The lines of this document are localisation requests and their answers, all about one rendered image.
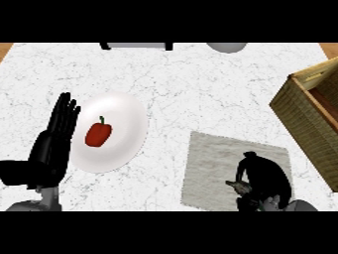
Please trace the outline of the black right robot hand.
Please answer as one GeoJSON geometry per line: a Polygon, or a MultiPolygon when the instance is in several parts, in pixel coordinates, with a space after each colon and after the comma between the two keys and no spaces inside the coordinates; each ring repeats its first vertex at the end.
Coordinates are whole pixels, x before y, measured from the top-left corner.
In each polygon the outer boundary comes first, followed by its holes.
{"type": "Polygon", "coordinates": [[[251,198],[265,201],[276,196],[277,208],[283,209],[291,199],[291,185],[283,170],[274,161],[258,156],[254,151],[243,152],[243,155],[237,164],[236,181],[248,175],[251,198]]]}

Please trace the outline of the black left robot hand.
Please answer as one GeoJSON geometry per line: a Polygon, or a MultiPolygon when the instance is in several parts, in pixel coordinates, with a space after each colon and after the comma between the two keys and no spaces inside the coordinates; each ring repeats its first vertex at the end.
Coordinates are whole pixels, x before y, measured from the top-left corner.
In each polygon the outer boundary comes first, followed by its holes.
{"type": "Polygon", "coordinates": [[[45,130],[38,134],[26,161],[0,161],[0,180],[6,186],[25,185],[28,190],[54,188],[62,181],[71,141],[81,108],[71,94],[59,96],[45,130]]]}

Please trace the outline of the grey fabric placemat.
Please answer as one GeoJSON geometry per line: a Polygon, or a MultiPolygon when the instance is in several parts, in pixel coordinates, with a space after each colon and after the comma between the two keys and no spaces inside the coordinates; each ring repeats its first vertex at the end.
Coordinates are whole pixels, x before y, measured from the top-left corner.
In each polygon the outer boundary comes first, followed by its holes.
{"type": "Polygon", "coordinates": [[[181,203],[208,211],[236,211],[234,189],[226,181],[236,178],[243,152],[273,160],[291,179],[291,166],[285,148],[229,137],[192,132],[187,163],[181,187],[181,203]]]}

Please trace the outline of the brown wicker basket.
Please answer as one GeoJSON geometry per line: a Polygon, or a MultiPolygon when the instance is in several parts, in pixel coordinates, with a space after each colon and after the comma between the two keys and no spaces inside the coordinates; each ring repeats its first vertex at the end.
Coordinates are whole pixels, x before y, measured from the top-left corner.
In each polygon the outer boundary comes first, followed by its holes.
{"type": "Polygon", "coordinates": [[[268,106],[326,185],[338,192],[338,57],[286,77],[268,106]]]}

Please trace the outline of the red bell pepper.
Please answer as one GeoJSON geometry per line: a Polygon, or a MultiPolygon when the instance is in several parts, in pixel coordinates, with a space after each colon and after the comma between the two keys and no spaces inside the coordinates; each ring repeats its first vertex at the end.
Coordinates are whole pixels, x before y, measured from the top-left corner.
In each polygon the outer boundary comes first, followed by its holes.
{"type": "Polygon", "coordinates": [[[105,123],[103,117],[99,117],[99,121],[91,124],[85,135],[84,143],[90,147],[100,147],[110,135],[112,127],[105,123]]]}

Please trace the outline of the white oval plate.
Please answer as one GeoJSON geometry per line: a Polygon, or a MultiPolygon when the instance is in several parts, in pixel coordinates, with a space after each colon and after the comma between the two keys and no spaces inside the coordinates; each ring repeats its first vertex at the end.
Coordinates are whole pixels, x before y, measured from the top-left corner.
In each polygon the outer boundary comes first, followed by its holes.
{"type": "Polygon", "coordinates": [[[122,167],[136,156],[147,133],[146,111],[139,100],[122,92],[107,92],[88,99],[81,106],[72,138],[71,162],[82,171],[94,174],[122,167]],[[110,125],[110,134],[99,147],[84,143],[90,126],[110,125]]]}

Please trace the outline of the grey appliance with black legs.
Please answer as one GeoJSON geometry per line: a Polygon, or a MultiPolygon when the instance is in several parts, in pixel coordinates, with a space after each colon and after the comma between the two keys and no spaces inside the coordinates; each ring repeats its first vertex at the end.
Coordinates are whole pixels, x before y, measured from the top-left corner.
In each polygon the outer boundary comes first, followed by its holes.
{"type": "Polygon", "coordinates": [[[110,50],[113,48],[143,48],[172,51],[172,43],[99,43],[99,46],[103,50],[110,50]]]}

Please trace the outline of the grey round object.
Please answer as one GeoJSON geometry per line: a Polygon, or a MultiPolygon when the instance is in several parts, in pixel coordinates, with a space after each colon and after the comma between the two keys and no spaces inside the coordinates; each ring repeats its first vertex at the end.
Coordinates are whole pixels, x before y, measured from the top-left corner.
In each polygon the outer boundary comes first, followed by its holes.
{"type": "Polygon", "coordinates": [[[218,53],[232,54],[243,49],[246,43],[208,43],[208,46],[218,53]]]}

